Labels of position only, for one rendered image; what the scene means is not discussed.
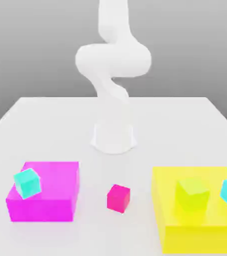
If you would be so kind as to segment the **small pink cube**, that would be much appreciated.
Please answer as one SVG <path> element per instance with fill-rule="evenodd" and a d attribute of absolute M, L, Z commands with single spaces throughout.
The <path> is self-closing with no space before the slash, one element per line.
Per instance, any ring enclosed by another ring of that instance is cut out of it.
<path fill-rule="evenodd" d="M 110 210 L 123 214 L 129 205 L 130 197 L 130 188 L 114 184 L 107 193 L 106 206 Z"/>

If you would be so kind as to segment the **small turquoise cube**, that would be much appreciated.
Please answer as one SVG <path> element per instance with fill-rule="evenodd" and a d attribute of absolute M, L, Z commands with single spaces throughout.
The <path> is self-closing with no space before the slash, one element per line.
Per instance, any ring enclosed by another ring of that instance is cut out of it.
<path fill-rule="evenodd" d="M 41 193 L 40 177 L 33 168 L 25 169 L 14 176 L 14 184 L 23 200 Z"/>

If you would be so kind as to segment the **small lime yellow cube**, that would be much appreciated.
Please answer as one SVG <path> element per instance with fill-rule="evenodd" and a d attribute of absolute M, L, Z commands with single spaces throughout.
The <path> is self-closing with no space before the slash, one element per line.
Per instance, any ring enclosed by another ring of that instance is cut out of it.
<path fill-rule="evenodd" d="M 203 211 L 209 197 L 210 189 L 199 177 L 184 177 L 176 182 L 175 200 L 185 211 Z"/>

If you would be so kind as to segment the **large magenta box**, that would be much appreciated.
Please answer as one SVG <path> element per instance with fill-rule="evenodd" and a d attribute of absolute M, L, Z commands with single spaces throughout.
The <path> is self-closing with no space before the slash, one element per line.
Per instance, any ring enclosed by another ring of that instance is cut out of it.
<path fill-rule="evenodd" d="M 10 220 L 72 222 L 80 188 L 79 163 L 28 161 L 21 171 L 29 168 L 34 169 L 40 177 L 41 193 L 22 199 L 14 184 L 5 200 Z"/>

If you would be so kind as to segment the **large yellow box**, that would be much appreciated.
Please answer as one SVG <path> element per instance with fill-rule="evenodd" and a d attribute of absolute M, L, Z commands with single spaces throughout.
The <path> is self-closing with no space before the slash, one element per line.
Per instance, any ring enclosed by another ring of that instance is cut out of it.
<path fill-rule="evenodd" d="M 176 182 L 199 177 L 210 189 L 204 210 L 186 211 L 175 200 Z M 221 198 L 224 166 L 156 166 L 151 195 L 164 254 L 227 254 L 227 203 Z"/>

